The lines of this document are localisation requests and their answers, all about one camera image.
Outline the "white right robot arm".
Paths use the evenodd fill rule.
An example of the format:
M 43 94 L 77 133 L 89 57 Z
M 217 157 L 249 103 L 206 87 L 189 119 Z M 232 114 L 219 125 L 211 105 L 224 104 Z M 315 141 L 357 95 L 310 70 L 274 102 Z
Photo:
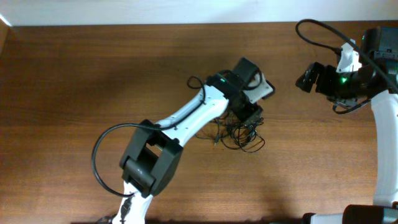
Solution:
M 377 184 L 372 205 L 348 205 L 343 213 L 306 213 L 302 223 L 397 223 L 397 28 L 376 27 L 361 46 L 346 40 L 335 51 L 337 67 L 314 62 L 296 86 L 326 96 L 340 114 L 370 103 L 377 131 Z

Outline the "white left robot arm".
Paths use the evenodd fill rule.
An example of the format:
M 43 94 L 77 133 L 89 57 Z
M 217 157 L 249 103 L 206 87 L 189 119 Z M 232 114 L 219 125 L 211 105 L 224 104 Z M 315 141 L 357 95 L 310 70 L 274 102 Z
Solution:
M 152 198 L 174 176 L 189 139 L 226 110 L 249 124 L 262 113 L 257 102 L 275 92 L 260 69 L 246 58 L 241 58 L 232 71 L 222 70 L 208 77 L 199 89 L 168 118 L 157 123 L 143 120 L 136 129 L 119 162 L 127 197 L 112 223 L 144 223 Z

